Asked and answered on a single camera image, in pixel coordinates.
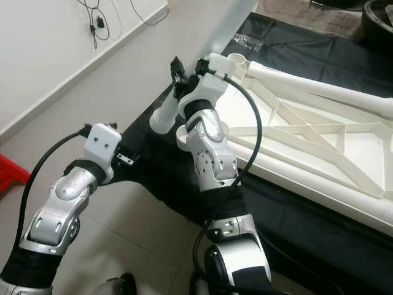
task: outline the white pipe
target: white pipe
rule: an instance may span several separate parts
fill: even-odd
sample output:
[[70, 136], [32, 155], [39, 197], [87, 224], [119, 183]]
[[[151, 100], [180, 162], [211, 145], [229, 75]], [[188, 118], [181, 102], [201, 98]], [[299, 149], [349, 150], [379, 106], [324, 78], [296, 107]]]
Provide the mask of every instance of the white pipe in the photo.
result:
[[301, 78], [269, 69], [254, 61], [251, 62], [247, 73], [258, 79], [274, 79], [284, 85], [301, 88], [306, 92], [324, 96], [339, 103], [347, 103], [393, 119], [393, 98], [380, 98], [375, 95]]
[[175, 123], [177, 116], [177, 100], [173, 97], [173, 89], [162, 105], [156, 109], [149, 120], [151, 129], [158, 134], [167, 134]]

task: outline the white wall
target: white wall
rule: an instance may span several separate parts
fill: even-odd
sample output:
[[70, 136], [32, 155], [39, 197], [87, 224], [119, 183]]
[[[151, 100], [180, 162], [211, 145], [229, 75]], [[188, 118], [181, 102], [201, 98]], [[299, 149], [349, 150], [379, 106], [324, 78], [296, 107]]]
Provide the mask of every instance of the white wall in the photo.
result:
[[[96, 5], [96, 0], [86, 1]], [[142, 21], [129, 0], [113, 3], [122, 22], [122, 38]], [[145, 20], [168, 4], [166, 0], [133, 3]], [[0, 130], [117, 43], [121, 30], [111, 0], [100, 1], [111, 37], [98, 40], [97, 49], [87, 11], [76, 0], [3, 1], [0, 7]]]

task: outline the red object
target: red object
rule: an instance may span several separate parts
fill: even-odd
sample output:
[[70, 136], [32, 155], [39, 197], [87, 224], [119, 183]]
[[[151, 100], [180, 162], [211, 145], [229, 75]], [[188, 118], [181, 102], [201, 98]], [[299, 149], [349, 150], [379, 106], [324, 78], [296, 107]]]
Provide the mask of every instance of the red object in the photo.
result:
[[0, 155], [0, 192], [4, 191], [12, 181], [26, 184], [29, 177], [29, 171]]

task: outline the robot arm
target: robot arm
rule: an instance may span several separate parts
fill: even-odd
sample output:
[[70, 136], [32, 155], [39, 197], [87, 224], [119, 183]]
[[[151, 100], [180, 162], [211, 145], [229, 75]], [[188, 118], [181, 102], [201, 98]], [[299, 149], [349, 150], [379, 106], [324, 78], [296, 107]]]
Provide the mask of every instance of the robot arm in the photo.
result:
[[113, 177], [111, 162], [121, 135], [96, 124], [86, 140], [84, 154], [69, 173], [49, 190], [19, 247], [12, 252], [0, 276], [0, 294], [48, 295], [57, 267], [79, 231], [79, 215], [97, 185]]
[[[211, 53], [207, 60], [200, 60], [196, 72], [201, 73], [201, 69], [207, 67], [223, 76], [231, 76], [234, 71], [232, 62], [216, 53]], [[171, 71], [174, 91], [169, 94], [163, 106], [154, 112], [154, 119], [150, 118], [152, 130], [156, 131], [160, 125], [157, 118], [170, 118], [163, 123], [166, 131], [173, 126], [174, 114], [178, 113], [185, 118], [187, 148], [194, 159], [201, 193], [208, 195], [208, 202], [212, 206], [220, 204], [230, 191], [232, 196], [235, 195], [218, 212], [216, 220], [206, 232], [214, 243], [205, 253], [206, 274], [216, 281], [233, 286], [271, 289], [270, 268], [253, 217], [244, 206], [240, 184], [235, 189], [231, 187], [238, 176], [237, 160], [228, 146], [221, 121], [214, 109], [228, 85], [211, 73], [191, 75], [187, 79], [177, 58], [171, 64]], [[207, 291], [206, 284], [202, 281], [196, 284], [196, 288], [205, 288], [204, 291], [197, 290], [197, 294], [220, 293], [211, 286]]]

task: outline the tiled floor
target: tiled floor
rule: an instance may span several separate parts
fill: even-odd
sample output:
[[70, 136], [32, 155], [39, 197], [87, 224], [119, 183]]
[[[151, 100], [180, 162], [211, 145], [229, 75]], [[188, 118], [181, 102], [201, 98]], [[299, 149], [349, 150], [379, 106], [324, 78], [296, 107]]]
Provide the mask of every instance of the tiled floor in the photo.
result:
[[[117, 121], [124, 130], [169, 84], [168, 65], [173, 56], [186, 61], [195, 58], [228, 3], [176, 2], [165, 21], [120, 49], [2, 144], [0, 152], [31, 171], [44, 151], [84, 122]], [[44, 165], [29, 197], [25, 225], [45, 202], [50, 185], [63, 168], [80, 156], [83, 143], [83, 138], [71, 141]], [[16, 186], [0, 201], [0, 268], [15, 237], [22, 191]], [[80, 234], [58, 269], [54, 295], [90, 294], [105, 279], [125, 271], [135, 275], [140, 295], [188, 293], [193, 270], [190, 253], [198, 227], [140, 185], [127, 182], [99, 188], [90, 197], [81, 222]], [[277, 288], [293, 288], [281, 281]]]

